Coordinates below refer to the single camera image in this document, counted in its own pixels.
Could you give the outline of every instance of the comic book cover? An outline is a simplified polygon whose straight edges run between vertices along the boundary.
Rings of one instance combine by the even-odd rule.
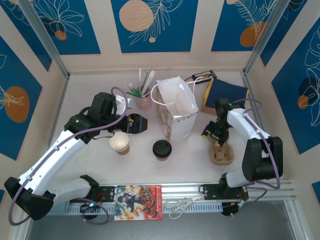
[[[162,220],[161,185],[117,186],[114,220]]]

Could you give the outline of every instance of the pen holder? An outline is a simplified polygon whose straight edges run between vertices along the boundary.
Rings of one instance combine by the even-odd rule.
[[[152,106],[152,100],[151,100],[151,94],[149,94],[148,96],[144,97],[144,98],[139,98],[136,97],[135,98],[135,104],[136,107],[139,110],[148,110],[151,108]]]

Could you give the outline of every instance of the paper cup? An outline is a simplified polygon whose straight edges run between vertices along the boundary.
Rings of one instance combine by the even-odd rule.
[[[116,132],[109,140],[110,146],[120,155],[126,155],[129,150],[129,137],[124,132]]]

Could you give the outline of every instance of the scissors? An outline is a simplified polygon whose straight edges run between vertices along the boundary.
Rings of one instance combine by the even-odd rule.
[[[189,207],[191,204],[193,204],[195,201],[202,199],[204,196],[206,196],[207,194],[201,194],[201,195],[197,195],[197,196],[193,196],[190,198],[184,198],[184,199],[176,199],[176,198],[172,198],[172,199],[168,199],[167,201],[165,201],[164,205],[167,209],[172,209],[169,212],[169,218],[171,220],[175,220],[180,218],[180,216],[184,213],[184,211],[186,210],[187,207]],[[167,206],[168,202],[176,202],[175,204],[171,204],[169,206]],[[178,211],[181,211],[180,214],[176,217],[171,217],[172,214],[177,213]]]

